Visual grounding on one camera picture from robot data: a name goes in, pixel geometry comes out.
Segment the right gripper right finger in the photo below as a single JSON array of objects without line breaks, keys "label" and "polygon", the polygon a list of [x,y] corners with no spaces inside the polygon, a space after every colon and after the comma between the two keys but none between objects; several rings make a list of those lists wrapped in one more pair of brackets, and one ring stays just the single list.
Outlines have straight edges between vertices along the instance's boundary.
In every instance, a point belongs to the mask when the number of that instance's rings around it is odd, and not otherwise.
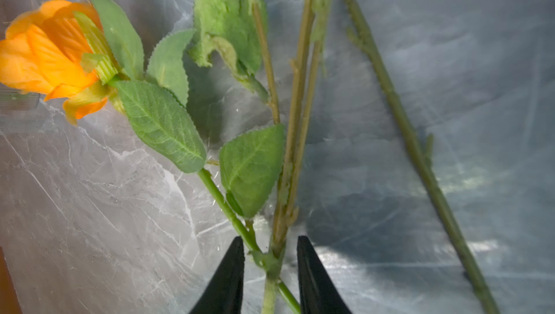
[{"label": "right gripper right finger", "polygon": [[307,236],[298,237],[296,253],[301,312],[303,314],[352,314]]}]

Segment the red orange flower stem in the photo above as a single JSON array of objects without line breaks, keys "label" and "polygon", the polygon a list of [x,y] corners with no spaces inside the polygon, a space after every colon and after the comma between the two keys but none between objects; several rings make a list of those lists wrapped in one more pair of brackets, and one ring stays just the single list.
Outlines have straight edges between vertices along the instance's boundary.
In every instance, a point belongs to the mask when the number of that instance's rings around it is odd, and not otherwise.
[{"label": "red orange flower stem", "polygon": [[280,277],[288,231],[298,216],[299,177],[332,0],[304,0],[287,123],[281,123],[265,6],[262,0],[195,0],[195,44],[201,67],[217,52],[234,78],[270,107],[273,126],[251,130],[219,153],[221,187],[207,170],[199,177],[265,273],[262,312],[274,313],[283,298],[299,303]]}]

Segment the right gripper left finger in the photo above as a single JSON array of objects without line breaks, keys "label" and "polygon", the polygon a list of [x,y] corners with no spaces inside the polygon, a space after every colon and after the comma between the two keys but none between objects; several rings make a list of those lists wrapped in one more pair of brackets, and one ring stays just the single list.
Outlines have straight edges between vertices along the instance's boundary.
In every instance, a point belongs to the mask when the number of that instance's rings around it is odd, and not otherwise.
[{"label": "right gripper left finger", "polygon": [[235,237],[190,314],[240,314],[244,290],[244,243]]}]

